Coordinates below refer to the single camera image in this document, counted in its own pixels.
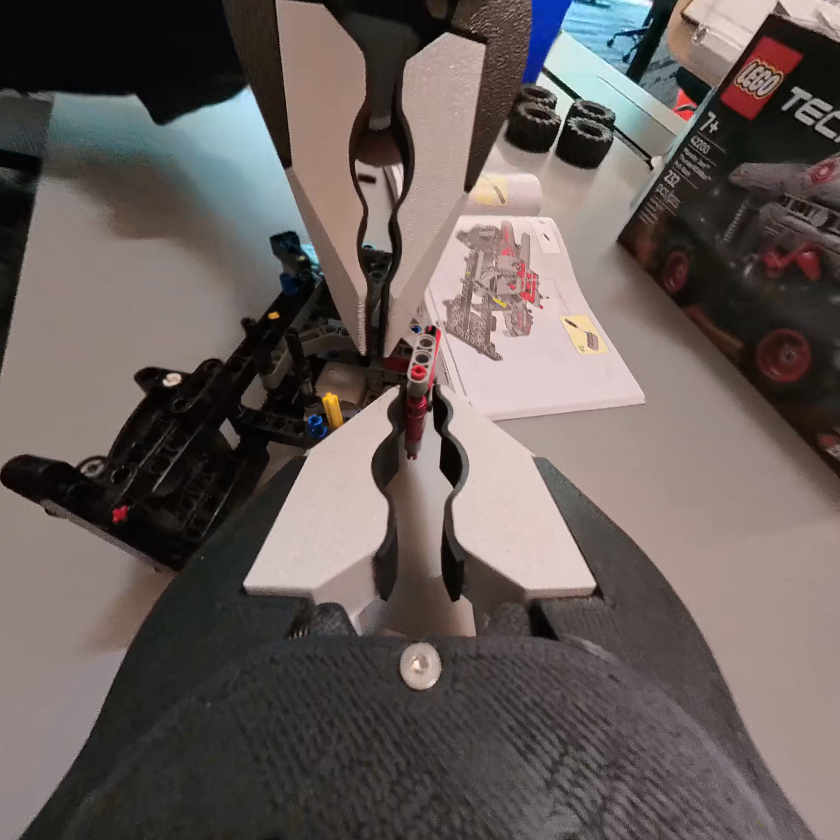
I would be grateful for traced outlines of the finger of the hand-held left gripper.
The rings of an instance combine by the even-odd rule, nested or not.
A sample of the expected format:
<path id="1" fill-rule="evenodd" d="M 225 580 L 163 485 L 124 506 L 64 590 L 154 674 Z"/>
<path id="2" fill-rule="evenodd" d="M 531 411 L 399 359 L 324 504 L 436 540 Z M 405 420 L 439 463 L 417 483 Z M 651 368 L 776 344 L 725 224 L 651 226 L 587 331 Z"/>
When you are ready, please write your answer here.
<path id="1" fill-rule="evenodd" d="M 393 352 L 466 203 L 469 148 L 486 48 L 446 33 L 407 61 L 399 104 L 409 166 L 393 221 L 399 259 L 388 284 L 382 354 Z"/>
<path id="2" fill-rule="evenodd" d="M 287 177 L 343 325 L 367 355 L 368 281 L 359 258 L 366 206 L 350 157 L 366 95 L 364 56 L 319 3 L 279 1 L 276 16 Z"/>

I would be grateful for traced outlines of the grey red toy truck model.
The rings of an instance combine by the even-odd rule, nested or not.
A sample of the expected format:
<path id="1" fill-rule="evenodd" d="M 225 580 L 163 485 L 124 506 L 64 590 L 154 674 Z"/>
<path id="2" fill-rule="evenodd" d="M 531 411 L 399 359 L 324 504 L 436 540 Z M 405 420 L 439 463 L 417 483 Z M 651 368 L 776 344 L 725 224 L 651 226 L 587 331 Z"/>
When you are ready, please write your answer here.
<path id="1" fill-rule="evenodd" d="M 306 454 L 330 435 L 322 399 L 348 422 L 404 383 L 413 324 L 387 357 L 358 353 L 297 233 L 269 238 L 280 294 L 225 359 L 194 371 L 145 367 L 143 397 L 105 455 L 77 465 L 18 455 L 2 484 L 157 567 L 180 571 L 257 488 L 270 445 Z"/>

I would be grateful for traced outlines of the white instruction booklet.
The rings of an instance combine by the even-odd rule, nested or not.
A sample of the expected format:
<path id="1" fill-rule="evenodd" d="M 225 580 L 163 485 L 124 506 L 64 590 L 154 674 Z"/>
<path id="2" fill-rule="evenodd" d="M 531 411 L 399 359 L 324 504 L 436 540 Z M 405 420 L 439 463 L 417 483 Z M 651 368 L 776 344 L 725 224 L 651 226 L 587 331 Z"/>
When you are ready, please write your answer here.
<path id="1" fill-rule="evenodd" d="M 452 389 L 494 422 L 644 404 L 585 300 L 536 175 L 482 174 L 425 293 Z"/>

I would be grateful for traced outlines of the pale adjoining desk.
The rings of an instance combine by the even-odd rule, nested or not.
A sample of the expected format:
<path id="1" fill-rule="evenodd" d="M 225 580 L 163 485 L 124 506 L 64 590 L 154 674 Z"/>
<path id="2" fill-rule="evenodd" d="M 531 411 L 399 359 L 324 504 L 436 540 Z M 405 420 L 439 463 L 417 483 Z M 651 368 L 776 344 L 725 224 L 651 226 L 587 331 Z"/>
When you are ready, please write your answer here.
<path id="1" fill-rule="evenodd" d="M 571 100 L 614 111 L 616 140 L 650 170 L 661 165 L 686 129 L 666 105 L 565 33 L 554 41 L 538 81 Z"/>

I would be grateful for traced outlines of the grey red toy beam piece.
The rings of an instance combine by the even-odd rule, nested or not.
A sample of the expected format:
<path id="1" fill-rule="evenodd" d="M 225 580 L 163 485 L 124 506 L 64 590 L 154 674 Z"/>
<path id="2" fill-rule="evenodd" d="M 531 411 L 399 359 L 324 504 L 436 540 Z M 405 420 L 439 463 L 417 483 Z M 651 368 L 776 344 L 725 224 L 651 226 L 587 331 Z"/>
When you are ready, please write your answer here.
<path id="1" fill-rule="evenodd" d="M 406 373 L 404 447 L 406 458 L 416 460 L 422 447 L 427 415 L 432 410 L 436 362 L 441 339 L 439 327 L 431 324 L 416 336 Z"/>

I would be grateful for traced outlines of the grey desk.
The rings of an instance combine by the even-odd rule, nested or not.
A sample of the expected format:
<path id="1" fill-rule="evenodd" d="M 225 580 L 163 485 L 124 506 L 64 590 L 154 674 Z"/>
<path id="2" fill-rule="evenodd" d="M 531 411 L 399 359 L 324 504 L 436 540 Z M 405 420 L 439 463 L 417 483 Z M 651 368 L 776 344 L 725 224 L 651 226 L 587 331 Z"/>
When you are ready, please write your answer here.
<path id="1" fill-rule="evenodd" d="M 505 430 L 550 459 L 688 606 L 777 781 L 838 838 L 838 478 L 615 245 L 648 167 L 616 143 L 539 174 L 643 406 Z M 256 103 L 159 127 L 135 99 L 58 96 L 2 370 L 2 463 L 105 452 L 146 365 L 189 371 L 277 293 L 268 237 L 300 224 Z M 1 834 L 17 838 L 86 740 L 167 577 L 2 489 Z"/>

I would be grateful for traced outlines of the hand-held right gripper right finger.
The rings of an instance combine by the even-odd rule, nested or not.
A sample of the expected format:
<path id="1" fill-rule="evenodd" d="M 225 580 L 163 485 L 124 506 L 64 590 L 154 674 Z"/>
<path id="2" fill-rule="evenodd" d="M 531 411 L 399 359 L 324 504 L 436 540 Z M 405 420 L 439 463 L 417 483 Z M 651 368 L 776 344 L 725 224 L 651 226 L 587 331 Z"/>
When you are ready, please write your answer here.
<path id="1" fill-rule="evenodd" d="M 434 389 L 443 581 L 476 635 L 500 606 L 590 597 L 597 583 L 532 452 L 446 385 Z"/>

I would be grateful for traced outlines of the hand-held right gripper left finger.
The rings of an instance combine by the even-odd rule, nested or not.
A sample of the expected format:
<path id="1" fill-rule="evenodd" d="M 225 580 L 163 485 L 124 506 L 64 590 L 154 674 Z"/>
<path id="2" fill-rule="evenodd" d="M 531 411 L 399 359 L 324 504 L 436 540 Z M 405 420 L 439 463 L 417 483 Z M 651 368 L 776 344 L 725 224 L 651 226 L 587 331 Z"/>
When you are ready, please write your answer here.
<path id="1" fill-rule="evenodd" d="M 403 390 L 393 387 L 309 452 L 245 591 L 340 605 L 372 634 L 396 583 L 389 485 L 402 462 Z"/>

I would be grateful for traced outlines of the blue plastic storage bin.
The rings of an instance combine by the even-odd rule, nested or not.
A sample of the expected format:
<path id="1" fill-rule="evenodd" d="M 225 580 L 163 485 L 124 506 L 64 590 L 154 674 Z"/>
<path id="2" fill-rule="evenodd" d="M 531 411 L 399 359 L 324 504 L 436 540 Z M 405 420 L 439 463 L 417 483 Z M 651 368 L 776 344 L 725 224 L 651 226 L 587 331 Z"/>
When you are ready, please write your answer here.
<path id="1" fill-rule="evenodd" d="M 572 1 L 531 1 L 531 33 L 522 77 L 524 82 L 532 83 L 538 79 L 571 4 Z"/>

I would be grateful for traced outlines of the person's left hand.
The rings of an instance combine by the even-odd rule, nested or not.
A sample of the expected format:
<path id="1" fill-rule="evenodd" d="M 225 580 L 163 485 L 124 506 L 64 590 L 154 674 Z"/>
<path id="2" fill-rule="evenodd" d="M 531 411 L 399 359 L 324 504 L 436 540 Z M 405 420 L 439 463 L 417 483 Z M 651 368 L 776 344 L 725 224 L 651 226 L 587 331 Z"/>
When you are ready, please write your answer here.
<path id="1" fill-rule="evenodd" d="M 393 126 L 381 130 L 365 128 L 360 131 L 355 138 L 351 156 L 355 161 L 380 168 L 403 163 L 401 145 Z"/>

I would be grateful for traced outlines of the dark background table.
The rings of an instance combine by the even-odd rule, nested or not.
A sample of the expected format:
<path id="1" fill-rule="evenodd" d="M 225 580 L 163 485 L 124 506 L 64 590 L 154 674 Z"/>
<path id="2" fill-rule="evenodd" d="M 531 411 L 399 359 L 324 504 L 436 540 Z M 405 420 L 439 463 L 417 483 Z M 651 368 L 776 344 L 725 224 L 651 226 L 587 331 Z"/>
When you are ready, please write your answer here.
<path id="1" fill-rule="evenodd" d="M 636 51 L 629 63 L 626 76 L 630 80 L 640 83 L 647 70 L 655 51 L 665 36 L 670 17 L 674 12 L 677 1 L 653 1 L 644 21 L 644 32 L 638 42 Z"/>

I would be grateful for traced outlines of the black toy set box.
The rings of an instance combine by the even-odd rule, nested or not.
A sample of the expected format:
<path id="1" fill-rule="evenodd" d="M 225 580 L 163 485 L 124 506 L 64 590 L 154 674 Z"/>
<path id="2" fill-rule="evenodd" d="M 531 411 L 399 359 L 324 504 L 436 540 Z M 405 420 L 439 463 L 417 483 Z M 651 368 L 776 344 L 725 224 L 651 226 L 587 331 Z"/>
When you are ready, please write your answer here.
<path id="1" fill-rule="evenodd" d="M 617 238 L 835 475 L 838 58 L 772 12 Z"/>

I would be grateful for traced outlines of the person's left forearm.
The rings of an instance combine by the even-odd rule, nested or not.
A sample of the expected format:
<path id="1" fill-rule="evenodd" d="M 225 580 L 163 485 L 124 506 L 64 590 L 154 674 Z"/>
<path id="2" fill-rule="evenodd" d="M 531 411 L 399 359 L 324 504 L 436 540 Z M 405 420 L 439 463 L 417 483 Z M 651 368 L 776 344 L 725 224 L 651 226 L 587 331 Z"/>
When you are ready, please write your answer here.
<path id="1" fill-rule="evenodd" d="M 1 82 L 135 96 L 160 125 L 248 86 L 219 1 L 2 1 Z"/>

